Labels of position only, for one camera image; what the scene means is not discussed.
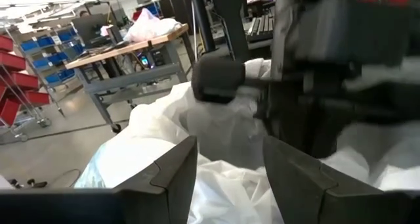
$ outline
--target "black pole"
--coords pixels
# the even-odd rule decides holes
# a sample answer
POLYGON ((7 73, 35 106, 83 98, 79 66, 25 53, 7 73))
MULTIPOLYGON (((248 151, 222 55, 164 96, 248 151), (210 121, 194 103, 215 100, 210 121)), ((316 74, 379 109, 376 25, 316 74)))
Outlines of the black pole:
POLYGON ((207 52, 216 50, 215 40, 210 29, 209 17, 205 10, 204 0, 191 0, 193 2, 193 10, 197 19, 198 26, 201 30, 204 48, 207 52))

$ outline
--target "gray floor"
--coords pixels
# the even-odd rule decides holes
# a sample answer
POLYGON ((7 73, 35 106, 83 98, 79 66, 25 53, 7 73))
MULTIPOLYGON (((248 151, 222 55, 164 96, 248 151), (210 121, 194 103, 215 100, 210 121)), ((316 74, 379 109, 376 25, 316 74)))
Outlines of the gray floor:
MULTIPOLYGON (((182 45, 178 47, 178 53, 187 69, 190 63, 182 45)), ((43 108, 43 113, 52 125, 40 128, 32 122, 23 130, 29 141, 22 143, 8 134, 0 137, 0 174, 6 179, 17 179, 25 184, 34 178, 36 181, 54 181, 51 187, 68 187, 77 177, 77 172, 62 177, 61 174, 71 169, 83 171, 98 147, 114 136, 83 89, 77 90, 80 87, 78 80, 74 79, 69 86, 67 90, 57 88, 56 92, 65 118, 51 104, 43 108)), ((136 99, 135 102, 150 104, 165 94, 136 99)), ((127 126, 131 109, 126 102, 113 104, 108 111, 113 121, 121 121, 122 127, 127 126)))

